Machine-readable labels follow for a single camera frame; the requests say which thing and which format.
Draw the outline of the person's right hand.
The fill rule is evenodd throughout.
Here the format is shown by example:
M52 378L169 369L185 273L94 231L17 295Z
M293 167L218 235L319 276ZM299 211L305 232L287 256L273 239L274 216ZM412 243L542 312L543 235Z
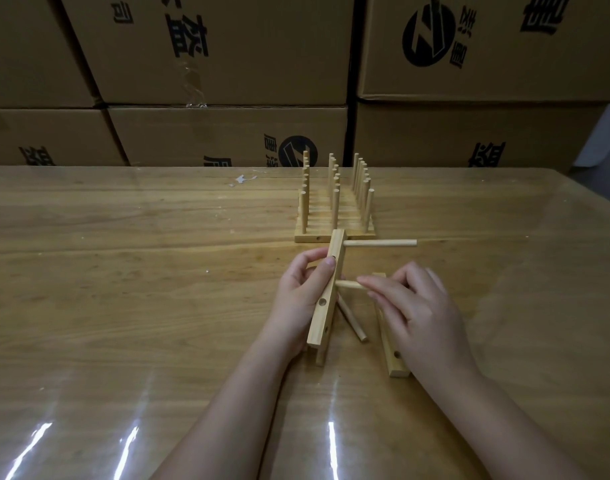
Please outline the person's right hand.
M422 298L390 276L362 275L357 282L397 308L391 329L400 355L426 391L446 390L481 377L462 315L436 275L436 296Z

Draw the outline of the person's left hand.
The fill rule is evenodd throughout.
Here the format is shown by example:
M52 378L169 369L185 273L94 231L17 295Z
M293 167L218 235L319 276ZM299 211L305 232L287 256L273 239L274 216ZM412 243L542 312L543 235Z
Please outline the person's left hand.
M313 315L301 311L304 281L301 256L327 256L328 248L316 248L296 255L279 280L274 304L254 349L264 363L286 364L306 347Z

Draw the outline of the wooden bar with holes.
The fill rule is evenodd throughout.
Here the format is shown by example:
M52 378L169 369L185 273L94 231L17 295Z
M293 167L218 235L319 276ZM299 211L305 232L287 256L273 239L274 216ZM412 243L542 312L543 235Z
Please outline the wooden bar with holes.
M317 350L317 361L324 362L329 343L334 309L336 307L337 289L335 281L340 279L345 257L344 241L347 239L346 230L335 229L331 235L328 248L328 257L334 257L335 270L331 279L325 286L322 295L317 300L314 314L309 327L307 344Z
M409 378L412 374L401 358L400 352L396 347L391 329L379 328L381 345L384 354L388 375L390 378Z

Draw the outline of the person's right forearm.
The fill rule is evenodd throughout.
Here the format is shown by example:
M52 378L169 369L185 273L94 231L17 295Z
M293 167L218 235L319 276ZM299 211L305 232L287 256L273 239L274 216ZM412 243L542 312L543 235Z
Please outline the person's right forearm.
M493 480L589 480L497 383L477 369L418 374L418 379Z

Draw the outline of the person's left forearm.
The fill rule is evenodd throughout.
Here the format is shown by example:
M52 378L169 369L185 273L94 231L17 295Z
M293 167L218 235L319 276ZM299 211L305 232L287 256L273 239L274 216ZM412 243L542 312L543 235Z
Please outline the person's left forearm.
M303 346L259 337L150 480L254 480L285 372Z

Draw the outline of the wooden peg rack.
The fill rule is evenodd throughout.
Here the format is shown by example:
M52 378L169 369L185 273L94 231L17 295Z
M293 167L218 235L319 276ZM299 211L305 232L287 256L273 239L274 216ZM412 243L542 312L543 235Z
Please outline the wooden peg rack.
M302 160L298 208L294 231L296 243L330 242L333 231L344 230L350 240L376 239L372 208L375 190L370 169L358 153L352 167L341 168L330 154L318 177L309 149Z

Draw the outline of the stack of cardboard boxes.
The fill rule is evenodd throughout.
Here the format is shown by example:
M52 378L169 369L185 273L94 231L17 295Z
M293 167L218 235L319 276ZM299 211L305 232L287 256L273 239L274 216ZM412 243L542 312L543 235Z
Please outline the stack of cardboard boxes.
M0 0L0 109L91 105L133 164L328 118L387 167L567 169L610 103L610 0Z

